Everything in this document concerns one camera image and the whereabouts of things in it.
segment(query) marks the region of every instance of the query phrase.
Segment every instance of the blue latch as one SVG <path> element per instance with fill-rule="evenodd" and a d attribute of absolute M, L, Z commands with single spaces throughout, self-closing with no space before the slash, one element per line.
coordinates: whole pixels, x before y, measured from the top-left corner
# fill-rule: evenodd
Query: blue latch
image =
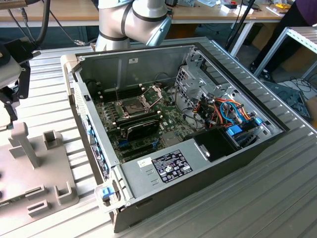
<path fill-rule="evenodd" d="M 228 131 L 229 135 L 231 135 L 231 136 L 234 136 L 235 134 L 242 132 L 241 128 L 238 125 L 233 125 L 233 126 L 229 127 L 227 131 Z"/>
<path fill-rule="evenodd" d="M 113 187 L 103 187 L 101 190 L 101 198 L 106 199 L 115 193 Z"/>
<path fill-rule="evenodd" d="M 90 134 L 91 134 L 91 125 L 87 129 L 87 135 L 90 135 Z"/>
<path fill-rule="evenodd" d="M 261 123 L 262 123 L 262 120 L 261 120 L 260 118 L 256 118 L 255 121 L 256 121 L 256 123 L 257 123 L 258 125 L 261 125 Z"/>

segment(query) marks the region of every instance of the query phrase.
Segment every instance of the blue connector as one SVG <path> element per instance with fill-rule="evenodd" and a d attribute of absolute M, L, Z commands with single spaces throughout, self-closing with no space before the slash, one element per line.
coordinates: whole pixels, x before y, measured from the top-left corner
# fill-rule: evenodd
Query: blue connector
<path fill-rule="evenodd" d="M 113 195 L 114 193 L 115 193 L 115 191 L 114 191 L 113 187 L 104 187 L 101 190 L 101 198 L 106 199 L 109 196 Z"/>
<path fill-rule="evenodd" d="M 238 125 L 234 125 L 234 126 L 229 127 L 227 131 L 228 131 L 229 135 L 231 135 L 231 136 L 234 136 L 234 135 L 242 132 L 241 128 Z"/>
<path fill-rule="evenodd" d="M 261 124 L 262 124 L 262 120 L 261 120 L 260 118 L 256 118 L 255 121 L 256 121 L 256 123 L 257 123 L 258 125 L 261 125 Z"/>
<path fill-rule="evenodd" d="M 155 149 L 155 148 L 157 147 L 158 142 L 159 142 L 159 140 L 154 141 L 154 142 L 152 143 L 152 145 L 153 145 L 153 149 Z"/>

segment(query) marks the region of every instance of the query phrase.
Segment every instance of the aluminum work surface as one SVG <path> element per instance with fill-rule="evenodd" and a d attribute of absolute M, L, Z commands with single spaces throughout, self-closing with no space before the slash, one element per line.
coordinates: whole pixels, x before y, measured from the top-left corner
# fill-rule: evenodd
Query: aluminum work surface
<path fill-rule="evenodd" d="M 93 196 L 96 182 L 66 96 L 59 57 L 89 52 L 89 47 L 43 51 L 31 64 L 30 98 L 17 108 L 30 136 L 55 129 L 63 135 L 80 197 L 78 204 L 17 229 L 4 237 L 231 238 L 316 237 L 317 138 L 282 102 L 207 38 L 199 42 L 267 105 L 290 129 L 248 166 L 119 234 Z M 215 78 L 218 72 L 211 72 Z M 0 144 L 8 132 L 0 133 Z"/>

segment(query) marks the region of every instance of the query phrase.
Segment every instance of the box on desk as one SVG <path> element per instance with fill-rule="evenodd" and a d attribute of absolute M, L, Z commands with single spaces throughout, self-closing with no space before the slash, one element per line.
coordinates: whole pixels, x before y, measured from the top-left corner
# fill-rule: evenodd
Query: box on desk
<path fill-rule="evenodd" d="M 243 5 L 241 10 L 240 10 L 240 6 L 237 6 L 237 8 L 234 11 L 234 14 L 242 16 L 244 14 L 244 12 L 247 10 L 248 6 Z M 254 10 L 251 8 L 248 12 L 248 14 L 252 14 L 254 12 Z"/>
<path fill-rule="evenodd" d="M 221 6 L 220 10 L 224 11 L 225 13 L 234 13 L 237 9 L 237 4 L 224 4 Z"/>

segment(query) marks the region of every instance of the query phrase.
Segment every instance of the gray fixture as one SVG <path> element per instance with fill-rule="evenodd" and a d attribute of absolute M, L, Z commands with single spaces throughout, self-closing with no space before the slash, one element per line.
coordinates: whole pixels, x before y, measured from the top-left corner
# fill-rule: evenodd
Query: gray fixture
<path fill-rule="evenodd" d="M 79 201 L 61 134 L 27 135 L 26 124 L 14 122 L 11 145 L 0 147 L 0 235 Z"/>

